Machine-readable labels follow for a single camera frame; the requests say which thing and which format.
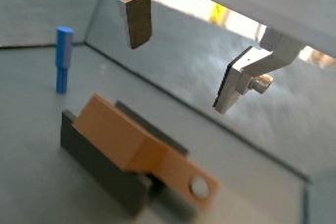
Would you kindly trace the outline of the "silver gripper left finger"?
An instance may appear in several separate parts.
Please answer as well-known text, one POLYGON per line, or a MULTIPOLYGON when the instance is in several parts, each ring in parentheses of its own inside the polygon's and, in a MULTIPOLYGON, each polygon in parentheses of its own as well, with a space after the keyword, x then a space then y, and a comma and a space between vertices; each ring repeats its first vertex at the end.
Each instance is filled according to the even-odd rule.
POLYGON ((120 9, 125 19, 128 45, 136 49, 152 36, 151 0, 120 0, 120 9))

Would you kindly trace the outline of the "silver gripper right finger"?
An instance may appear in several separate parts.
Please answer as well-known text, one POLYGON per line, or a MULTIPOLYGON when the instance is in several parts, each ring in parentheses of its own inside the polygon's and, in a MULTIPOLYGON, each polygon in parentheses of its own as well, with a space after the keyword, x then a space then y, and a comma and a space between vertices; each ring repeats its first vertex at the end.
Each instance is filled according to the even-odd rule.
POLYGON ((259 38, 259 48, 249 46, 227 65, 212 105, 215 110, 225 113, 249 90, 263 94, 273 82, 269 73, 293 62, 303 47, 300 41, 267 28, 259 38))

